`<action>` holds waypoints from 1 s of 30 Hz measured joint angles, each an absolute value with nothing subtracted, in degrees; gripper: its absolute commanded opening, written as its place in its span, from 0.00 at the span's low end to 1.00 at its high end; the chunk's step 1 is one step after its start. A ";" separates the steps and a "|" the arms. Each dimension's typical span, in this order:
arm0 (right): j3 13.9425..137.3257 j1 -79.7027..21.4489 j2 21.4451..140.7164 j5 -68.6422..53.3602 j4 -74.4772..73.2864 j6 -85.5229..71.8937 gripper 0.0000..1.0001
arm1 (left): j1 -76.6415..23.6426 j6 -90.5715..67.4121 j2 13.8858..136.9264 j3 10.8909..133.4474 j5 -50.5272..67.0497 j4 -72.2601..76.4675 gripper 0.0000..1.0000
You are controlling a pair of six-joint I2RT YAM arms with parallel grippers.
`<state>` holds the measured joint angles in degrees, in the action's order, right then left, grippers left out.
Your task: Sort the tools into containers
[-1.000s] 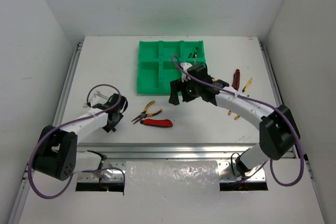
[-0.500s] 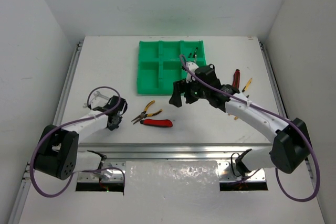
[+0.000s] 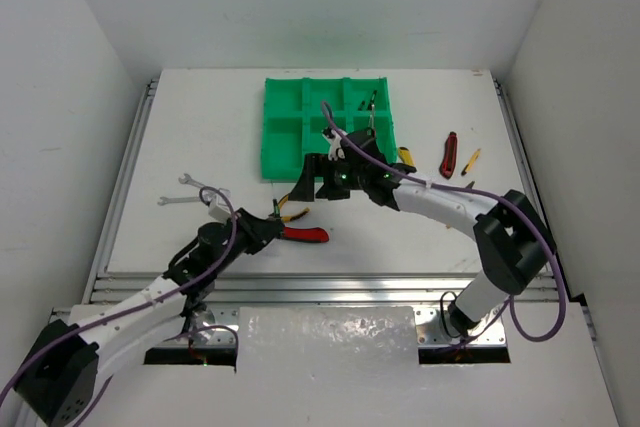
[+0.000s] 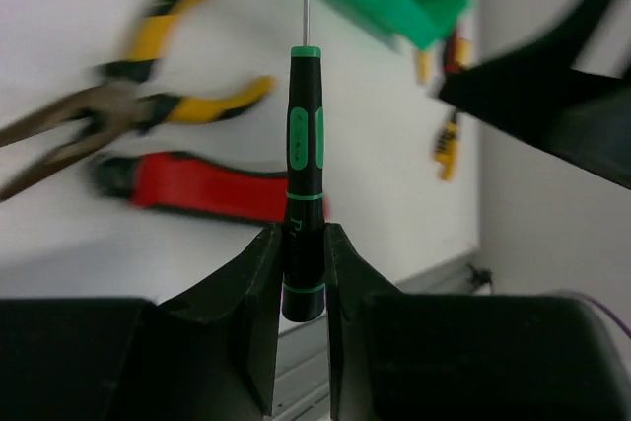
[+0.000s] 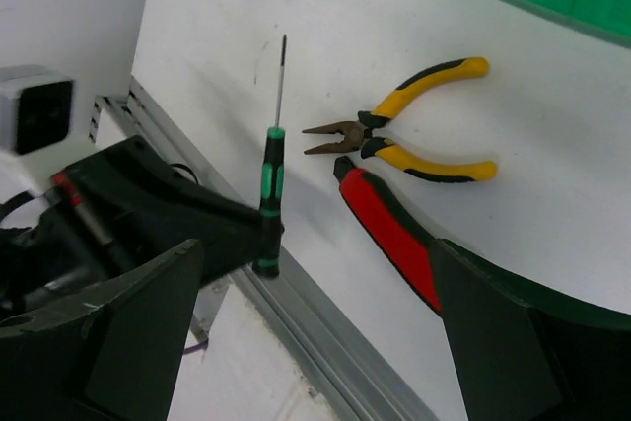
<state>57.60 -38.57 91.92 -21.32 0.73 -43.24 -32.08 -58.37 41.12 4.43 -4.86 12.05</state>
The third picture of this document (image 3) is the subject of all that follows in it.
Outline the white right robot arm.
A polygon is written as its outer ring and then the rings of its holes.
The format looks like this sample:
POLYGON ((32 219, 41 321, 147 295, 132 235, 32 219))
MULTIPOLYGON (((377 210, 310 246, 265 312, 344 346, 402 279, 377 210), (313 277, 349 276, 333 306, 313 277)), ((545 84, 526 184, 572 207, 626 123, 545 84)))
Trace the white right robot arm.
POLYGON ((483 195, 435 184, 412 164, 388 162, 371 128, 328 127, 322 135, 329 150, 305 156, 290 200, 345 200, 362 191, 381 207, 429 218, 475 242, 481 270, 441 316, 448 337, 466 337, 494 307, 521 294, 554 255, 549 231, 521 192, 483 195))

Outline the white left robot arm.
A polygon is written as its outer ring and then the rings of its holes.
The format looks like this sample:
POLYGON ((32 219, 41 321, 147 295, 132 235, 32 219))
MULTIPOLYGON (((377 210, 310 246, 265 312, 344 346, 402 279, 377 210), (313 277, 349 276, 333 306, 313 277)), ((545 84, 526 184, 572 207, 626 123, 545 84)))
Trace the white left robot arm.
POLYGON ((202 225, 145 288, 83 321, 45 326, 10 389, 47 426, 66 426, 85 411, 108 377, 142 361, 147 350, 182 334, 189 316, 239 256, 253 255, 284 232, 275 217, 239 209, 202 225))

